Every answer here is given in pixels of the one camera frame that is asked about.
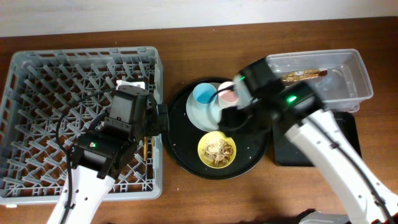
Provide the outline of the wooden chopstick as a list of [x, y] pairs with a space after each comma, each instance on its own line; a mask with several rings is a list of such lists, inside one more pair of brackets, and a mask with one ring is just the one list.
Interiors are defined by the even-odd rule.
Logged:
[[151, 137], [151, 151], [153, 152], [155, 148], [155, 136]]
[[148, 142], [147, 142], [147, 137], [144, 137], [144, 146], [143, 146], [143, 161], [146, 162], [147, 160], [147, 146]]

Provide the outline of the pink cup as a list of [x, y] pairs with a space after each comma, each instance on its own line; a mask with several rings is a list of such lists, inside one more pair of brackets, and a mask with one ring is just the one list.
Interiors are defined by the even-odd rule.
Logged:
[[[222, 90], [224, 88], [233, 86], [233, 82], [223, 82], [219, 87], [218, 90]], [[220, 108], [228, 108], [231, 106], [236, 106], [239, 101], [238, 95], [235, 93], [234, 90], [225, 90], [218, 93], [218, 104]]]

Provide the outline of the gold foil wrapper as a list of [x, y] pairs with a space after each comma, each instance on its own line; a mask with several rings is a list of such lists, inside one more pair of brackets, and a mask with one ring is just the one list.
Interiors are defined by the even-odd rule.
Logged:
[[300, 70], [300, 71], [287, 73], [283, 75], [280, 79], [283, 82], [293, 83], [302, 80], [325, 77], [327, 76], [327, 74], [328, 74], [327, 69], [309, 69], [309, 70]]

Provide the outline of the food scraps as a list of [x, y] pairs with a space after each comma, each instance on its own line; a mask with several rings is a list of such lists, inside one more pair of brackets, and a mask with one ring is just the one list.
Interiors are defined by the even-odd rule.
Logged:
[[233, 147], [224, 139], [216, 139], [206, 143], [202, 149], [203, 158], [213, 167], [223, 167], [233, 155]]

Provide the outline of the yellow bowl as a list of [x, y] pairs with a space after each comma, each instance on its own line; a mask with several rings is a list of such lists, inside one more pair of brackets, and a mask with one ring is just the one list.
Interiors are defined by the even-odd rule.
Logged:
[[202, 163], [214, 169], [223, 169], [233, 163], [237, 154], [234, 140], [220, 131], [205, 134], [198, 143]]

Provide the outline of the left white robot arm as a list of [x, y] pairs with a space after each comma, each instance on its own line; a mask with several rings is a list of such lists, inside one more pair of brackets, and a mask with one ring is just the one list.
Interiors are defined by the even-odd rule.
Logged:
[[136, 151], [169, 131], [167, 107], [142, 83], [122, 82], [113, 100], [68, 149], [67, 179], [49, 223], [90, 223]]

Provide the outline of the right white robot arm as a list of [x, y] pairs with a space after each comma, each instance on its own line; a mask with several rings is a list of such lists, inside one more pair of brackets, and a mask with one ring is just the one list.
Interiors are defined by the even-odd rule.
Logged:
[[279, 126], [287, 140], [318, 167], [350, 223], [397, 223], [397, 194], [364, 163], [310, 85], [285, 86], [263, 58], [240, 70], [231, 89], [239, 101], [222, 110], [221, 132], [251, 134]]

